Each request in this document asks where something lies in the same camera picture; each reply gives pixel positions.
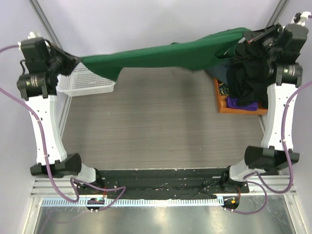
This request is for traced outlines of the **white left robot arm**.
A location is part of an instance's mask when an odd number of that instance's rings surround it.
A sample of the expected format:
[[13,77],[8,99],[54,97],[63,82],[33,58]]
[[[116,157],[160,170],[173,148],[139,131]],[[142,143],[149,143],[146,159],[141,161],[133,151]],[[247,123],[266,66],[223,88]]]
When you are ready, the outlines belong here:
[[96,178],[94,168],[82,163],[78,153],[67,154],[57,122],[58,76],[70,75],[80,59],[68,54],[42,37],[19,42],[24,59],[20,61],[22,74],[17,88],[23,104],[30,108],[37,146],[36,164],[30,168],[34,176],[50,171],[53,178],[73,176],[87,182],[92,194],[100,194],[104,183]]

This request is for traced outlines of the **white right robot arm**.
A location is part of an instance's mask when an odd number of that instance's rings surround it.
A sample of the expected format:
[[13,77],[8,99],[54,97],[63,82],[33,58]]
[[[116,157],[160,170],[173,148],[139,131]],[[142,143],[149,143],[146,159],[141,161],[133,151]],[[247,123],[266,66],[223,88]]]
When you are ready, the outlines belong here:
[[268,113],[261,145],[247,147],[244,159],[229,168],[229,175],[220,180],[223,191],[232,192],[247,176],[290,168],[299,160],[293,151],[292,126],[303,78],[297,59],[308,33],[304,23],[275,24],[244,33],[244,42],[237,46],[228,82],[254,88],[255,100]]

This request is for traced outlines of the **green t shirt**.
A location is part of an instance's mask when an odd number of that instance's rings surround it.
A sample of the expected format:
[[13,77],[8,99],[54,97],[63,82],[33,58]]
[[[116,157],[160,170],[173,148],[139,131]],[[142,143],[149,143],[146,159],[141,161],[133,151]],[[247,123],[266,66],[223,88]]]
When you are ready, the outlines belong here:
[[117,81],[124,68],[181,67],[191,71],[203,70],[233,58],[236,46],[248,31],[239,27],[190,42],[85,56],[81,63],[91,72],[112,81]]

